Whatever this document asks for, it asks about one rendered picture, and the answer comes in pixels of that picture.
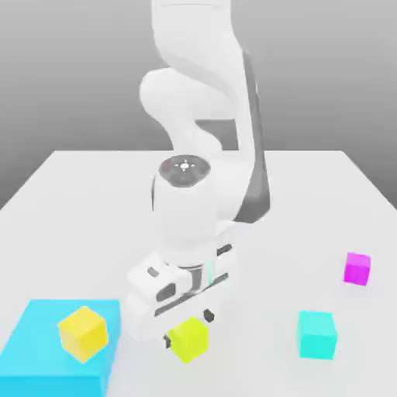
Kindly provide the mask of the large blue box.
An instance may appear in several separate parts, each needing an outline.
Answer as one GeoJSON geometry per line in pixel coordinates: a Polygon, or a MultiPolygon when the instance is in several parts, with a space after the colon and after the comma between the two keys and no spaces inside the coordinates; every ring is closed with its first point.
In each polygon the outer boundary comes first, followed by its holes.
{"type": "Polygon", "coordinates": [[[33,299],[0,353],[0,397],[105,397],[120,335],[115,299],[33,299]],[[102,316],[108,344],[81,364],[63,349],[57,324],[82,306],[102,316]]]}

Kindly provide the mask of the small lime cube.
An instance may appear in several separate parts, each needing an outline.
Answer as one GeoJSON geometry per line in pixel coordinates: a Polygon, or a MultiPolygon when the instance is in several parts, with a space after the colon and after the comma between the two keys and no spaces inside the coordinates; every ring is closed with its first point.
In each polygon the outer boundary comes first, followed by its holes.
{"type": "Polygon", "coordinates": [[[173,353],[187,364],[205,353],[209,344],[207,326],[198,318],[191,317],[167,333],[173,353]]]}

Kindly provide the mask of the small turquoise cube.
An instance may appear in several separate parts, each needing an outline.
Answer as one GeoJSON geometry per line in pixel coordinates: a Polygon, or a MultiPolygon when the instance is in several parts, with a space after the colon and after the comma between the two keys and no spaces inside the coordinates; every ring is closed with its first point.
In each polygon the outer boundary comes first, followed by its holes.
{"type": "Polygon", "coordinates": [[[300,310],[296,340],[300,358],[333,360],[338,334],[332,313],[300,310]]]}

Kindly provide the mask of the small magenta cube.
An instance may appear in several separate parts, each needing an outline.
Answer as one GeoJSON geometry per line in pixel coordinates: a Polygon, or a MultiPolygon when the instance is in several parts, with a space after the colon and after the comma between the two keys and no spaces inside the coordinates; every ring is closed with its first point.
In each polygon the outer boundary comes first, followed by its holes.
{"type": "Polygon", "coordinates": [[[368,283],[370,270],[370,256],[348,252],[344,267],[343,281],[346,283],[365,286],[368,283]]]}

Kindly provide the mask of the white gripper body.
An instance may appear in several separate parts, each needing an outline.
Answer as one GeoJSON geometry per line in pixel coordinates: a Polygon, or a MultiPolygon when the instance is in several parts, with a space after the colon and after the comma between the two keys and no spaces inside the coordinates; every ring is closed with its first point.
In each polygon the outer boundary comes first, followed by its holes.
{"type": "Polygon", "coordinates": [[[206,309],[216,316],[233,290],[234,274],[226,273],[203,292],[185,300],[176,299],[166,306],[165,311],[151,306],[137,292],[128,292],[124,300],[124,328],[137,341],[161,339],[169,330],[187,319],[203,319],[206,309]]]}

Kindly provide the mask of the small yellow cube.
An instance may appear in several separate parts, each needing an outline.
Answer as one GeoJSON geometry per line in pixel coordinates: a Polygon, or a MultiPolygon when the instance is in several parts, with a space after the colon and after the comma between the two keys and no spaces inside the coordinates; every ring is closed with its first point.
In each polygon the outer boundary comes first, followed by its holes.
{"type": "Polygon", "coordinates": [[[96,355],[108,342],[105,319],[87,306],[75,310],[57,324],[61,346],[81,364],[96,355]]]}

